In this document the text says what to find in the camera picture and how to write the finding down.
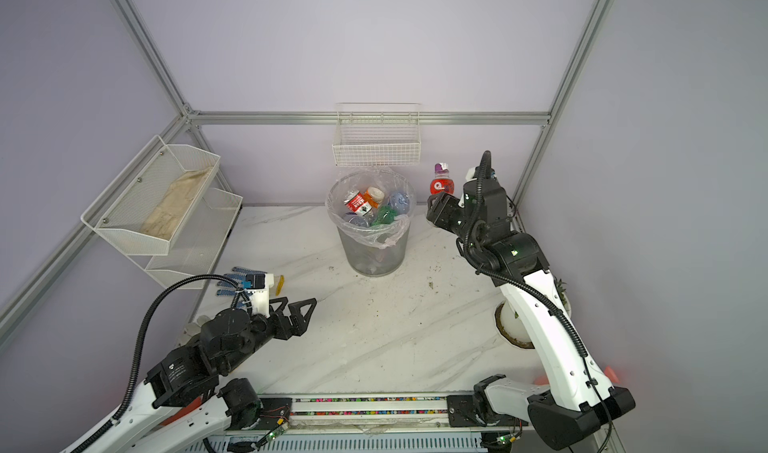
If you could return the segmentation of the red cap clear bottle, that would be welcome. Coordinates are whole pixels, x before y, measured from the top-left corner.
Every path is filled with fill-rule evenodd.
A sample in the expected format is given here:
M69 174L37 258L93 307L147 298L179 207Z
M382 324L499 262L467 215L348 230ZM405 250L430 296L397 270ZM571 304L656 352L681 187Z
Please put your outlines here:
M358 216L368 215L373 207L360 191L350 192L344 200L345 206Z

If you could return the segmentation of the yellow cap orange bottle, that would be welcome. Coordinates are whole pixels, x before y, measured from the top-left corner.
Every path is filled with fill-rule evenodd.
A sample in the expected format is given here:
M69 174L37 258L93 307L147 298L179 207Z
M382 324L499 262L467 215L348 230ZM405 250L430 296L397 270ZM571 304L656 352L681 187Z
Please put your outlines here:
M378 209L385 201L386 194L383 190L371 186L365 190L363 197L373 208Z

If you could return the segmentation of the green crushed plastic bottle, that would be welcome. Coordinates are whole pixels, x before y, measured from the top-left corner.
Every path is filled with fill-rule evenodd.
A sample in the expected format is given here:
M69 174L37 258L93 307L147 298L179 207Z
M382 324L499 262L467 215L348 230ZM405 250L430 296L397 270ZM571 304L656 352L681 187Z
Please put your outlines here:
M391 225L397 219L399 215L398 211L390 205L382 205L378 210L375 219L373 220L373 226L385 226Z

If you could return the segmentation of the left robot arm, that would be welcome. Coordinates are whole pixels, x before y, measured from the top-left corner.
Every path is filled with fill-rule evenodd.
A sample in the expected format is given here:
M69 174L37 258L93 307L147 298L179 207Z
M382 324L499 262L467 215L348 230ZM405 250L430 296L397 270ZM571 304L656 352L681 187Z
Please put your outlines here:
M233 287L229 307L204 322L199 332L141 377L147 332L160 304L181 287L203 280ZM262 429L265 433L261 438L240 448L243 452L257 451L287 431L288 403L263 404L245 378L220 382L269 341L287 341L308 330L316 299L291 303L272 298L273 283L273 275L267 273L248 274L242 282L207 273L167 287L140 324L121 403L68 446L68 451L173 452L196 442L208 445L210 436L227 429Z

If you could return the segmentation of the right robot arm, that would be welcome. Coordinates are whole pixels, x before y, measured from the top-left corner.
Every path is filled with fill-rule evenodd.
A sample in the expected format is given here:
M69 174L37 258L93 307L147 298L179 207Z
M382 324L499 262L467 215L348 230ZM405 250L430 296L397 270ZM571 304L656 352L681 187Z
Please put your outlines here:
M533 343L547 382L525 384L503 374L473 387L470 420L500 427L517 419L555 451L602 434L598 451L617 447L616 422L636 406L595 362L560 299L549 261L535 238L512 226L510 202L484 151L460 196L430 197L427 220L456 236L460 257L492 280Z

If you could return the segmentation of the red label purple cap bottle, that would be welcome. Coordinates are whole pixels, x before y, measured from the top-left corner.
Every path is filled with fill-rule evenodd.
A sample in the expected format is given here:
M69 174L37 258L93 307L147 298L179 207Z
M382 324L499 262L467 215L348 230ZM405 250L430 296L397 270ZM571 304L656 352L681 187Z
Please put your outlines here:
M454 194L455 183L450 177L450 171L447 163L436 163L434 165L434 178L430 182L429 190L431 195L437 195L446 192Z

